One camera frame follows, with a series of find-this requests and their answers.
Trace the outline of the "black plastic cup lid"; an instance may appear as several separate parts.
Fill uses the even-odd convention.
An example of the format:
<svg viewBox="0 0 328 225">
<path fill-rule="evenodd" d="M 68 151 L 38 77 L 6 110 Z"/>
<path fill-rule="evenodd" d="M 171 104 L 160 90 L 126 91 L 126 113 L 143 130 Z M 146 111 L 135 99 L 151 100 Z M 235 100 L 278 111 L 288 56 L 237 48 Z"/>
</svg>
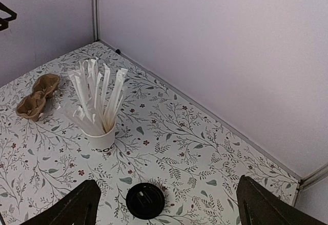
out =
<svg viewBox="0 0 328 225">
<path fill-rule="evenodd" d="M 154 219 L 164 210 L 165 196 L 160 188 L 151 183 L 138 183 L 127 192 L 126 206 L 138 219 Z"/>
</svg>

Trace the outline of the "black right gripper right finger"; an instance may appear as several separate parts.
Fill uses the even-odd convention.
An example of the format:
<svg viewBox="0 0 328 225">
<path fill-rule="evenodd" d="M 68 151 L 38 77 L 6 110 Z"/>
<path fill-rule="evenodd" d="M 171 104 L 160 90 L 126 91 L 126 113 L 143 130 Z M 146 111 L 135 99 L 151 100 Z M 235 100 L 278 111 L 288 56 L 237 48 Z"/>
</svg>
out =
<svg viewBox="0 0 328 225">
<path fill-rule="evenodd" d="M 250 224 L 321 224 L 323 222 L 281 201 L 249 176 L 242 175 L 237 191 L 239 218 Z"/>
</svg>

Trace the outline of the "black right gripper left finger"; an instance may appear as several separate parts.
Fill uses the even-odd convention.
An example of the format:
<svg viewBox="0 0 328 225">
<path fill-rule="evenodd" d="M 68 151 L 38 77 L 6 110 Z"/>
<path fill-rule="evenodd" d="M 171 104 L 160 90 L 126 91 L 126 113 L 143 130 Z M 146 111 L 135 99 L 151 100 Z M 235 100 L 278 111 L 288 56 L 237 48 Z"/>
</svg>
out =
<svg viewBox="0 0 328 225">
<path fill-rule="evenodd" d="M 85 180 L 51 208 L 23 224 L 96 224 L 101 191 L 95 180 Z"/>
</svg>

